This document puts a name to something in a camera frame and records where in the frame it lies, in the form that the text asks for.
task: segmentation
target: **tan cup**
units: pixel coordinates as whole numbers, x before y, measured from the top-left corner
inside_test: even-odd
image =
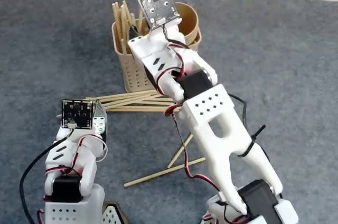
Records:
[[[199,17],[195,9],[185,3],[177,2],[176,9],[182,18],[179,30],[184,34],[186,45],[190,45],[194,42],[199,32]]]

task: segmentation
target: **wooden chopstick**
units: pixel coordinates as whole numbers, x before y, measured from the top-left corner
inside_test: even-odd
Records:
[[[189,134],[188,138],[186,138],[186,140],[184,141],[184,146],[187,146],[189,144],[192,137],[193,137],[192,134]],[[172,160],[170,161],[170,163],[168,165],[168,169],[171,168],[171,166],[176,162],[177,158],[183,152],[183,150],[184,150],[184,147],[181,146],[180,149],[177,151],[177,153],[172,158]]]
[[[129,12],[129,8],[127,6],[127,3],[126,1],[122,1],[123,5],[124,5],[124,8],[125,8],[125,12],[126,12],[126,15],[127,15],[127,19],[129,21],[130,24],[132,24],[132,16],[130,15],[130,12]]]
[[[98,96],[98,97],[86,97],[87,100],[94,101],[94,100],[104,100],[104,99],[110,99],[110,98],[121,98],[121,97],[129,97],[129,96],[141,96],[145,94],[151,94],[155,95],[157,94],[157,91],[152,90],[145,90],[145,91],[139,91],[139,92],[132,92],[132,93],[123,93],[123,94],[116,94],[116,95],[110,95],[110,96]]]
[[[203,161],[205,161],[205,157],[202,157],[202,158],[199,158],[197,160],[188,162],[188,165],[193,165],[193,164],[200,163],[200,162],[203,162]],[[172,168],[167,169],[167,170],[163,170],[163,171],[157,172],[157,173],[152,174],[152,175],[145,176],[145,177],[140,178],[140,179],[133,180],[131,182],[125,183],[123,186],[124,187],[129,187],[129,186],[135,185],[137,183],[145,182],[145,181],[148,181],[150,179],[156,178],[156,177],[161,176],[161,175],[168,174],[170,172],[173,172],[173,171],[176,171],[176,170],[179,170],[179,169],[182,169],[182,168],[184,168],[184,164],[172,167]]]

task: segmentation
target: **bamboo chopstick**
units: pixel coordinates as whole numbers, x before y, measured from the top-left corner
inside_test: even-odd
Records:
[[[130,13],[130,17],[132,18],[131,25],[136,26],[135,14]]]
[[[123,5],[124,5],[124,8],[125,8],[125,12],[126,12],[126,15],[127,15],[127,18],[128,18],[128,21],[130,24],[132,24],[132,17],[130,15],[130,12],[129,12],[129,8],[127,6],[127,3],[126,1],[122,1]]]
[[[110,95],[110,96],[98,96],[98,97],[86,97],[88,100],[104,100],[109,98],[120,98],[120,97],[128,97],[128,96],[141,96],[145,94],[157,94],[157,91],[152,90],[145,90],[145,91],[139,91],[139,92],[132,92],[132,93],[123,93],[123,94],[116,94],[116,95]]]
[[[165,101],[137,101],[136,104],[150,104],[150,105],[162,105],[162,106],[168,106],[173,105],[173,102],[165,102]]]
[[[188,138],[186,138],[185,142],[184,142],[184,146],[187,146],[190,142],[190,140],[192,139],[193,135],[189,134]],[[179,157],[179,155],[183,152],[184,147],[181,146],[180,149],[177,151],[177,153],[174,155],[174,157],[172,158],[172,160],[170,161],[169,165],[168,165],[168,169],[171,168],[171,166],[176,162],[177,158]]]
[[[119,15],[118,15],[119,10],[116,7],[116,3],[113,3],[111,6],[112,6],[112,11],[113,11],[114,17],[115,17],[115,26],[116,26],[117,35],[118,35],[118,41],[121,42],[122,32],[121,32],[120,19],[119,19]]]
[[[116,101],[116,102],[114,102],[114,104],[103,104],[102,106],[104,106],[106,109],[109,109],[109,108],[114,108],[114,107],[118,107],[118,106],[133,104],[135,101],[143,100],[144,98],[146,98],[146,97],[145,96],[137,96],[137,97],[129,98],[129,99],[126,99],[126,100]]]
[[[193,165],[193,164],[200,163],[200,162],[203,162],[203,161],[205,161],[205,157],[202,157],[202,158],[199,158],[197,160],[188,162],[188,165]],[[157,172],[157,173],[152,174],[152,175],[145,176],[145,177],[140,178],[140,179],[133,180],[131,182],[125,183],[123,186],[124,187],[129,187],[129,186],[135,185],[137,183],[145,182],[145,181],[148,181],[150,179],[156,178],[156,177],[161,176],[161,175],[168,174],[170,172],[173,172],[173,171],[176,171],[176,170],[179,170],[179,169],[182,169],[182,168],[184,168],[184,164],[172,167],[172,168],[167,169],[167,170],[163,170],[163,171]]]

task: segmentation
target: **red wire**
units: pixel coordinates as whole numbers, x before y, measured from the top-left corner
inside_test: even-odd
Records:
[[[187,150],[186,150],[186,148],[185,148],[184,142],[183,142],[183,140],[182,140],[182,135],[181,135],[181,132],[180,132],[180,129],[179,129],[179,124],[178,124],[178,122],[177,122],[177,120],[176,120],[176,117],[175,117],[175,114],[174,114],[174,113],[172,113],[172,117],[173,117],[175,126],[176,126],[176,128],[177,128],[177,131],[178,131],[178,133],[179,133],[179,135],[180,135],[180,139],[181,139],[182,144],[183,144],[183,149],[184,149],[184,170],[185,170],[186,175],[187,175],[189,178],[192,178],[192,179],[193,179],[193,178],[199,178],[199,179],[205,180],[206,182],[208,182],[209,184],[211,184],[216,190],[219,191],[219,189],[218,189],[218,187],[216,186],[216,184],[215,184],[212,180],[210,180],[207,176],[201,175],[201,174],[192,175],[192,174],[190,173],[189,165],[188,165],[188,153],[187,153]]]
[[[44,211],[42,209],[39,209],[37,212],[36,212],[36,215],[37,215],[37,220],[39,222],[39,224],[43,224],[43,221],[42,221],[42,216],[41,214],[43,214]]]
[[[164,95],[164,93],[163,93],[162,88],[160,88],[160,86],[158,85],[159,79],[160,79],[166,72],[168,72],[168,71],[170,71],[170,70],[174,70],[174,69],[181,69],[181,68],[179,68],[179,67],[168,67],[168,68],[166,68],[165,70],[163,70],[163,71],[158,75],[157,80],[156,80],[156,86],[157,86],[158,92],[159,92],[161,95]]]

